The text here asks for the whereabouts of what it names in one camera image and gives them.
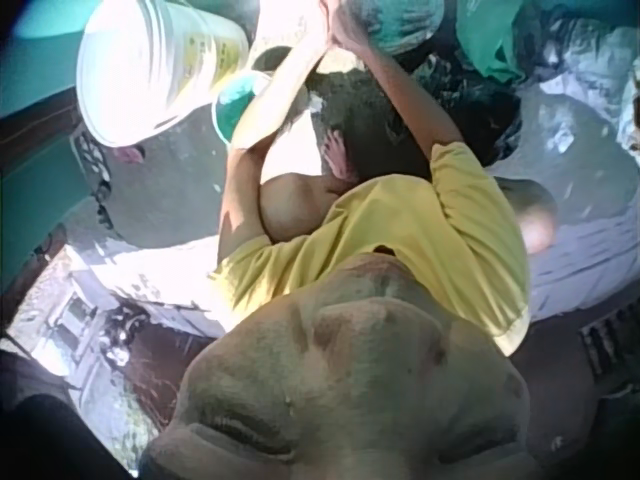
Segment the eye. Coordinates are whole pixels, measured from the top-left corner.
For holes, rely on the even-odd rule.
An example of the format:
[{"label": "eye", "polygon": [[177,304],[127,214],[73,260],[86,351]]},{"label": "eye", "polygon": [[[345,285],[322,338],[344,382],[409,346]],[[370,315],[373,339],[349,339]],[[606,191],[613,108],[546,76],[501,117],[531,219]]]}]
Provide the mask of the eye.
[{"label": "eye", "polygon": [[286,461],[292,456],[293,449],[286,441],[277,437],[266,439],[240,420],[216,416],[208,426],[265,455],[276,457],[282,461]]}]

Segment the white bucket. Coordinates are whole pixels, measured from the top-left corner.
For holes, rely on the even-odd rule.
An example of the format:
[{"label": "white bucket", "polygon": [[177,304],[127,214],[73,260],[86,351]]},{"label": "white bucket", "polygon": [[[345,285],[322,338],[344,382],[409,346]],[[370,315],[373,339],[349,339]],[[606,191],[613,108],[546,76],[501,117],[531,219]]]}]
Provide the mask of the white bucket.
[{"label": "white bucket", "polygon": [[100,143],[132,145],[211,103],[248,52],[225,18],[164,0],[105,0],[80,45],[80,112]]}]

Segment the person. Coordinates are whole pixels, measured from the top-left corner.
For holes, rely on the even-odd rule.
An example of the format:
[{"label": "person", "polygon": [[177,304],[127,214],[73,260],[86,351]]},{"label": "person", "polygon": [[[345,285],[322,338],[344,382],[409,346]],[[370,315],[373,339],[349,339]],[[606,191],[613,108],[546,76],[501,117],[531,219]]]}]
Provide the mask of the person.
[{"label": "person", "polygon": [[[214,280],[242,321],[189,366],[140,478],[535,475],[528,391],[507,357],[528,326],[514,211],[453,122],[369,45],[340,1],[320,6],[229,153]],[[310,209],[323,187],[334,203],[319,226],[305,226],[312,233],[274,243],[267,225],[286,218],[264,219],[272,206],[261,165],[332,41],[378,79],[430,160],[433,184],[390,175],[354,186],[330,134],[335,175],[294,177],[309,183],[287,202]]]}]

